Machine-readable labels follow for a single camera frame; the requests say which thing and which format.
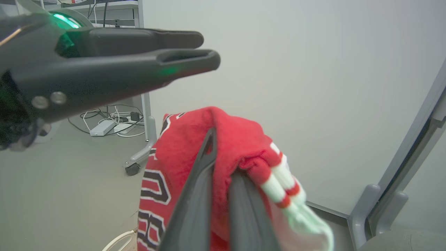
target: white wall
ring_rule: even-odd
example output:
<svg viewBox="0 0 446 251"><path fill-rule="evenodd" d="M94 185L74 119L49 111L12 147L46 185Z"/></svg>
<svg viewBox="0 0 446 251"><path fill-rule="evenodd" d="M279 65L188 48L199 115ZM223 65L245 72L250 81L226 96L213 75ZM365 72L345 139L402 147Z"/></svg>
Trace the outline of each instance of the white wall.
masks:
<svg viewBox="0 0 446 251"><path fill-rule="evenodd" d="M0 8L3 9L3 12L10 16L16 16L18 15L17 6L12 4L0 4Z"/></svg>
<svg viewBox="0 0 446 251"><path fill-rule="evenodd" d="M404 192L409 200L392 229L412 228L446 234L446 134L443 134Z"/></svg>
<svg viewBox="0 0 446 251"><path fill-rule="evenodd" d="M350 213L397 151L446 57L445 1L152 0L146 28L200 31L216 72L151 94L259 122L309 201Z"/></svg>

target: gray floor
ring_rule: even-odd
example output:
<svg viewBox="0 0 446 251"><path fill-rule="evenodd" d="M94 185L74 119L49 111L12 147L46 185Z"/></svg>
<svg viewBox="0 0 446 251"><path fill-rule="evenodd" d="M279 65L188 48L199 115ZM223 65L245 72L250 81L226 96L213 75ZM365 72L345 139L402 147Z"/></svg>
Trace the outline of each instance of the gray floor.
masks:
<svg viewBox="0 0 446 251"><path fill-rule="evenodd" d="M142 173L126 176L121 163L144 139L91 137L64 121L49 143L0 152L0 250L97 251L135 228ZM345 219L316 211L336 251L353 250Z"/></svg>

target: printed number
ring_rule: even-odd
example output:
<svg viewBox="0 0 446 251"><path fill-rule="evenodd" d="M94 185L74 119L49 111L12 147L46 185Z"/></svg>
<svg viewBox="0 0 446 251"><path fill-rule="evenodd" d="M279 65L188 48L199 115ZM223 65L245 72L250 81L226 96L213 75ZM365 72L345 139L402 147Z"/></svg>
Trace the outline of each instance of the printed number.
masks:
<svg viewBox="0 0 446 251"><path fill-rule="evenodd" d="M165 231L163 217L147 210L140 210L138 212L138 223L137 241L148 250L155 251ZM152 235L152 237L150 237L151 229L154 231L155 236Z"/></svg>
<svg viewBox="0 0 446 251"><path fill-rule="evenodd" d="M170 202L171 196L169 188L166 185L166 180L161 171L146 169L144 172L144 177L142 179L156 183L158 185L158 191L142 187L141 199L151 200L163 205L167 205Z"/></svg>

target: red knit fabric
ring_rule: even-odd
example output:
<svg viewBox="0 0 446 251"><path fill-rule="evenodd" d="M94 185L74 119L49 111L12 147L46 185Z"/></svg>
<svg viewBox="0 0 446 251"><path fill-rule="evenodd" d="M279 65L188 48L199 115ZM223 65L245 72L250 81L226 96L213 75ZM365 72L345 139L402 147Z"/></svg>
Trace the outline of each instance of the red knit fabric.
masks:
<svg viewBox="0 0 446 251"><path fill-rule="evenodd" d="M256 122L229 116L217 107L166 114L142 182L138 251L155 250L158 246L206 133L212 127L217 130L218 152L213 177L211 250L228 250L227 192L231 174L240 167L260 185L271 175L270 167L280 163L281 155L270 147L272 140Z"/></svg>

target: power strip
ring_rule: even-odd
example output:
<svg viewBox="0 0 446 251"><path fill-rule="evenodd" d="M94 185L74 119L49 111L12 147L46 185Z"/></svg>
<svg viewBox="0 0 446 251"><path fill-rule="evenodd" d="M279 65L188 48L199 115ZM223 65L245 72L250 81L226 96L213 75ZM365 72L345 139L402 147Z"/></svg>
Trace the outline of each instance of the power strip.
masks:
<svg viewBox="0 0 446 251"><path fill-rule="evenodd" d="M119 132L119 134L128 134L133 128L135 128L136 125L134 125L137 121L133 121L130 119L130 116L127 117L128 123L124 123L124 124L117 124L113 130L115 133Z"/></svg>

